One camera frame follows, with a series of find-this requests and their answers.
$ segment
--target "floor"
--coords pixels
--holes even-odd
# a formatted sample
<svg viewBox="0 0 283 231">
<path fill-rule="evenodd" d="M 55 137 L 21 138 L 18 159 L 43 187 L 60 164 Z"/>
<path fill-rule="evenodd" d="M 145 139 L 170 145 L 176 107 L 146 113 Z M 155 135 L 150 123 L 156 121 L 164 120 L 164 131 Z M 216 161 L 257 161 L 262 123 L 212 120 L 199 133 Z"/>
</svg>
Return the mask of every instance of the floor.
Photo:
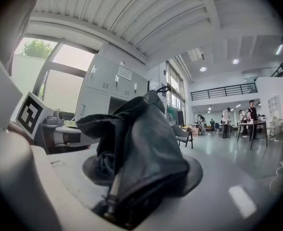
<svg viewBox="0 0 283 231">
<path fill-rule="evenodd" d="M 237 143 L 238 133 L 231 135 L 230 139 L 223 139 L 215 132 L 207 132 L 201 136 L 193 136 L 194 150 L 203 151 L 206 154 L 213 154 L 224 157 L 237 164 L 243 171 L 251 177 L 270 187 L 271 192 L 281 193 L 283 190 L 283 168 L 278 170 L 279 176 L 276 177 L 276 169 L 283 161 L 283 137 L 280 141 L 268 140 L 268 147 L 263 134 L 258 134 L 259 140 L 254 141 L 250 151 L 249 137 L 240 135 Z"/>
</svg>

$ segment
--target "chair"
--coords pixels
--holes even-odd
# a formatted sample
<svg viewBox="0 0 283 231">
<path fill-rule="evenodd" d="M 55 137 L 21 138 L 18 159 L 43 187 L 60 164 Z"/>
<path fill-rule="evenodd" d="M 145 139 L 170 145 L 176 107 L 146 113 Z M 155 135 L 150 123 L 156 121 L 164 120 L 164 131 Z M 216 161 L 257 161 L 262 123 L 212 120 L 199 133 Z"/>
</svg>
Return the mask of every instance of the chair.
<svg viewBox="0 0 283 231">
<path fill-rule="evenodd" d="M 219 123 L 216 122 L 214 126 L 215 126 L 215 134 L 216 134 L 217 130 L 219 131 Z"/>
<path fill-rule="evenodd" d="M 185 143 L 185 147 L 186 147 L 188 145 L 188 141 L 190 141 L 192 143 L 192 149 L 193 149 L 192 132 L 184 132 L 177 125 L 173 125 L 172 130 L 174 131 L 176 139 L 179 141 L 179 145 L 180 145 L 180 142 L 183 142 L 183 143 Z"/>
</svg>

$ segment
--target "tree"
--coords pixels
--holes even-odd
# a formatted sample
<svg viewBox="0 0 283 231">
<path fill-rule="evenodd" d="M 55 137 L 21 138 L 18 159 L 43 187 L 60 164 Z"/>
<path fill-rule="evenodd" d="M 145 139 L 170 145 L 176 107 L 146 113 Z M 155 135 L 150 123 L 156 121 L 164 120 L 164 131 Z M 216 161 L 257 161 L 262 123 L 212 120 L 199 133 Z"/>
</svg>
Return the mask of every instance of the tree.
<svg viewBox="0 0 283 231">
<path fill-rule="evenodd" d="M 24 44 L 23 53 L 21 53 L 21 55 L 46 59 L 51 51 L 52 48 L 49 43 L 44 43 L 44 41 L 40 39 L 34 39 L 30 43 Z"/>
</svg>

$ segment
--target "ceiling light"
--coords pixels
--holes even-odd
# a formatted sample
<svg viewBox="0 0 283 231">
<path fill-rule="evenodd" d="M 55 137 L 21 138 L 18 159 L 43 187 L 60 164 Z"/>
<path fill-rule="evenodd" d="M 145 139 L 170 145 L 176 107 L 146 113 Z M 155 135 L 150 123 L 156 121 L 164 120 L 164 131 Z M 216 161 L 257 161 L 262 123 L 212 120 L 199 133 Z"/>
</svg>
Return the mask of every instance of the ceiling light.
<svg viewBox="0 0 283 231">
<path fill-rule="evenodd" d="M 277 55 L 281 54 L 282 49 L 283 49 L 283 44 L 281 44 L 281 45 L 278 47 L 276 54 L 277 54 Z"/>
</svg>

